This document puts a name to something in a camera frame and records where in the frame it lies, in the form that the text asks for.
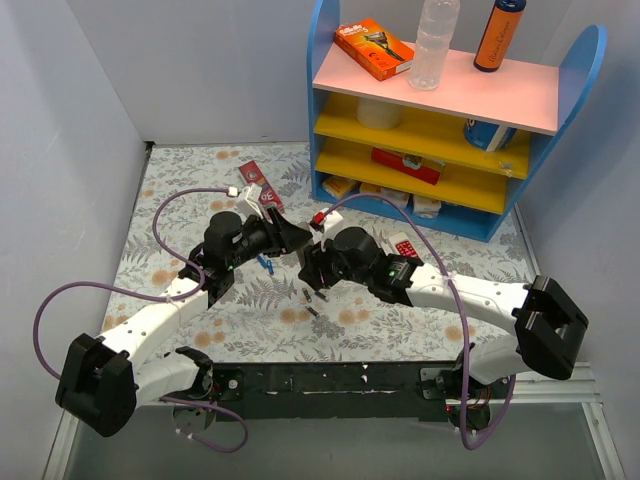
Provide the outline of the aaa battery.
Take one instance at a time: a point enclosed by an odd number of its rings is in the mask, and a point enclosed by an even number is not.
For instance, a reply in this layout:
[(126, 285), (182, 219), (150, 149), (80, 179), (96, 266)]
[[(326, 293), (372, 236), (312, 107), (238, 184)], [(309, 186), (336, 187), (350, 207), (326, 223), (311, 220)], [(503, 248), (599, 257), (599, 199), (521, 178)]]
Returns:
[(302, 293), (303, 293), (303, 295), (304, 295), (304, 297), (305, 297), (305, 299), (306, 299), (306, 302), (307, 302), (308, 304), (311, 304), (311, 302), (312, 302), (312, 297), (311, 297), (311, 295), (310, 295), (309, 291), (308, 291), (306, 288), (302, 288)]
[(328, 302), (329, 301), (328, 297), (325, 294), (323, 294), (322, 292), (320, 292), (320, 291), (314, 291), (314, 295), (316, 297), (320, 298), (321, 300), (323, 300), (324, 302)]
[(318, 318), (320, 316), (320, 314), (310, 306), (305, 307), (305, 309), (314, 318)]

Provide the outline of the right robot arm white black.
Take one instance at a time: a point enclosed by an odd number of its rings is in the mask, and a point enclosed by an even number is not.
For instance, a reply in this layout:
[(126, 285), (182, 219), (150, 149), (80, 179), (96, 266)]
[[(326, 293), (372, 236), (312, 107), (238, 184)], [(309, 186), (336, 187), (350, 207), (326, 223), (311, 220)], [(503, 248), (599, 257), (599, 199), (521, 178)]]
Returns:
[(452, 373), (454, 389), (475, 397), (498, 380), (533, 371), (554, 380), (569, 379), (588, 320), (553, 279), (530, 284), (499, 283), (474, 277), (445, 277), (434, 266), (397, 249), (385, 251), (360, 227), (298, 252), (299, 277), (314, 289), (340, 281), (363, 285), (389, 304), (455, 312), (504, 330), (488, 343), (469, 347), (469, 362)]

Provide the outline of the blue clip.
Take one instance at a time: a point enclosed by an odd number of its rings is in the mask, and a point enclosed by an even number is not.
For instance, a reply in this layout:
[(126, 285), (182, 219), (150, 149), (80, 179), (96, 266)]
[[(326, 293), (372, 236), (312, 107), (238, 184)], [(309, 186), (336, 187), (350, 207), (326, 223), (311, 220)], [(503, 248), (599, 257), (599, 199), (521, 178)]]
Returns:
[(259, 255), (257, 257), (257, 260), (259, 261), (260, 265), (264, 269), (266, 269), (271, 276), (274, 275), (274, 267), (273, 267), (273, 263), (272, 263), (272, 261), (270, 259), (267, 259), (267, 258), (263, 257), (262, 255)]

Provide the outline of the yellow soap pack left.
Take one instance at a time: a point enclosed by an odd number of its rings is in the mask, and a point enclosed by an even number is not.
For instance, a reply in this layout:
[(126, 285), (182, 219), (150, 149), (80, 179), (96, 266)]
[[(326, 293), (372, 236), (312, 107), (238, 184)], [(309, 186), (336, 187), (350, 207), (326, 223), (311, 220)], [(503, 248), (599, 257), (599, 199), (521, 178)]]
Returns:
[(360, 182), (337, 175), (331, 175), (322, 182), (322, 189), (336, 200), (341, 200), (359, 186)]

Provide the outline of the red toothpaste box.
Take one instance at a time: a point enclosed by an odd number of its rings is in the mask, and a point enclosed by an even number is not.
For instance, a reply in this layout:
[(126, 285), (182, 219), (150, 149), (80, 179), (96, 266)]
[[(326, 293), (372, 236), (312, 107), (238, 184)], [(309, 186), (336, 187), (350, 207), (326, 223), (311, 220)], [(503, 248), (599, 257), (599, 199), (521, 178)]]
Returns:
[(284, 212), (284, 205), (276, 190), (272, 187), (261, 168), (255, 161), (249, 161), (239, 167), (239, 172), (247, 185), (255, 184), (259, 187), (259, 203), (264, 208), (274, 207), (280, 213)]

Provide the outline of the yellow white pack middle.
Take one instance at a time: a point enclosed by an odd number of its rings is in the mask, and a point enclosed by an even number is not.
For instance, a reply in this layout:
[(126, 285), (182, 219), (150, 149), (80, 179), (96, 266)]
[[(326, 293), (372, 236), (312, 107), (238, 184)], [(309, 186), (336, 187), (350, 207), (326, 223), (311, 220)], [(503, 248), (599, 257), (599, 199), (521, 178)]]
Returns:
[(359, 186), (360, 193), (370, 193), (370, 194), (378, 194), (392, 203), (400, 206), (401, 208), (406, 208), (408, 206), (410, 200), (410, 194), (394, 189), (389, 189), (385, 187), (381, 187), (379, 185), (361, 182)]

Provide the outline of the white pack right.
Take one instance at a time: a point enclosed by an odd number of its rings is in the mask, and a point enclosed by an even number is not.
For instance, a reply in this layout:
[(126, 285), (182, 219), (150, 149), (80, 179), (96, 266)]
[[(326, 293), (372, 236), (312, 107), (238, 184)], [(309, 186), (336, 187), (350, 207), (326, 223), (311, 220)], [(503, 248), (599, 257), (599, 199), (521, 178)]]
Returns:
[(413, 196), (413, 214), (419, 218), (436, 218), (442, 208), (440, 200), (431, 199), (424, 196)]

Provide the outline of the red box on shelf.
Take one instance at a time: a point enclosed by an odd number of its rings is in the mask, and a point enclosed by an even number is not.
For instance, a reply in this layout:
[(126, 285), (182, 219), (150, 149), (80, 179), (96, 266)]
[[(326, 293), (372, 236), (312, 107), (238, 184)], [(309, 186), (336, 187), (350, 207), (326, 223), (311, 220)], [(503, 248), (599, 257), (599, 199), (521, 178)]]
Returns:
[(445, 168), (445, 163), (441, 160), (381, 148), (372, 149), (371, 159), (430, 185), (439, 182)]

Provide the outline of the white paper roll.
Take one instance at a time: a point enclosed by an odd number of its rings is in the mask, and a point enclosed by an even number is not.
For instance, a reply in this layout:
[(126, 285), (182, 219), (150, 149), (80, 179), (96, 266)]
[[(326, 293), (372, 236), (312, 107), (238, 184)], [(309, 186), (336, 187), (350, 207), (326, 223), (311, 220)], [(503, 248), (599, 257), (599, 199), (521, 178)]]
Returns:
[(402, 113), (402, 105), (360, 97), (356, 118), (364, 127), (389, 130), (399, 125)]

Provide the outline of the blue shelf unit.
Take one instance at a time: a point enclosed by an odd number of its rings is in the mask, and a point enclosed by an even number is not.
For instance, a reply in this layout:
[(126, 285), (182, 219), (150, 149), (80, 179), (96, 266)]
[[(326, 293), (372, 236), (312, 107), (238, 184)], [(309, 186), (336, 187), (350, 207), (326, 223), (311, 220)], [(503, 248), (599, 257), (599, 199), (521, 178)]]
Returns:
[[(607, 31), (587, 27), (561, 64), (550, 67), (507, 60), (494, 73), (477, 70), (468, 52), (450, 51), (440, 85), (413, 89), (405, 75), (378, 81), (334, 42), (340, 5), (315, 5), (307, 45), (311, 194), (329, 201), (322, 182), (337, 175), (442, 202), (439, 215), (419, 218), (434, 230), (488, 241), (586, 102), (602, 66)], [(389, 130), (364, 127), (358, 99), (403, 106)], [(464, 138), (467, 119), (506, 125), (509, 145), (484, 152)], [(371, 159), (373, 148), (441, 160), (444, 172), (430, 185)]]

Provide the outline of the blue white can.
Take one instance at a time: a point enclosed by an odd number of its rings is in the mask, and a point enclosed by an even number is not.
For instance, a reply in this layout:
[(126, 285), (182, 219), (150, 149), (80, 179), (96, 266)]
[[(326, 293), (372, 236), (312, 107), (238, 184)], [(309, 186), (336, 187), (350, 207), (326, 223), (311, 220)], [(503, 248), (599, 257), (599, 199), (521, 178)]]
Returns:
[(516, 128), (476, 119), (467, 119), (463, 129), (465, 140), (484, 152), (495, 152), (506, 148), (516, 132)]

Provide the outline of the orange razor box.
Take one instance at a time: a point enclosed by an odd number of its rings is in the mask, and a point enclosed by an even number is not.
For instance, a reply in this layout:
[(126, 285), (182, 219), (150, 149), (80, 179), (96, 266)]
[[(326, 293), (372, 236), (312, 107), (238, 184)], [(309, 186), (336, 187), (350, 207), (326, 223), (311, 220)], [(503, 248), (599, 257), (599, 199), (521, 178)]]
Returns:
[(410, 46), (372, 18), (340, 26), (334, 42), (378, 81), (407, 71), (414, 58)]

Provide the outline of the clear plastic bottle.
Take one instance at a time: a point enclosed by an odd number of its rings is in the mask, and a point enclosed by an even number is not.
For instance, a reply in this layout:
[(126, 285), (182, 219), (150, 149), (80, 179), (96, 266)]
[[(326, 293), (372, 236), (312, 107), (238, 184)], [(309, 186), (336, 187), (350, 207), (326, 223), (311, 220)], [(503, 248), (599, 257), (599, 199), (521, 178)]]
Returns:
[(408, 82), (418, 90), (438, 87), (458, 20), (458, 0), (425, 1)]

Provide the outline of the orange cylindrical bottle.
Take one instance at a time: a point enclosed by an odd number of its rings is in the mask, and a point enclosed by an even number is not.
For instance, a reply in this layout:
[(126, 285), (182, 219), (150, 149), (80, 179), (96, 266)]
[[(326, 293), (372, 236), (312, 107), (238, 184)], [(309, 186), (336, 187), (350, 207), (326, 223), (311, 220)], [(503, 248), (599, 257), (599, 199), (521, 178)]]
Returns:
[(496, 0), (485, 26), (473, 65), (482, 72), (497, 71), (509, 49), (526, 0)]

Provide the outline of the aluminium rail frame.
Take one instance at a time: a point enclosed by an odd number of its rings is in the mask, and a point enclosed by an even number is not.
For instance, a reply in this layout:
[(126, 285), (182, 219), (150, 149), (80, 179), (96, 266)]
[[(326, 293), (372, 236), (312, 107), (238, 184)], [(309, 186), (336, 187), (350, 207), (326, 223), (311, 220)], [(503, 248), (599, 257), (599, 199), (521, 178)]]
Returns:
[(156, 403), (104, 438), (64, 415), (48, 479), (620, 479), (624, 472), (589, 367), (556, 382), (517, 381), (480, 448), (446, 422), (416, 418), (269, 419), (247, 428)]

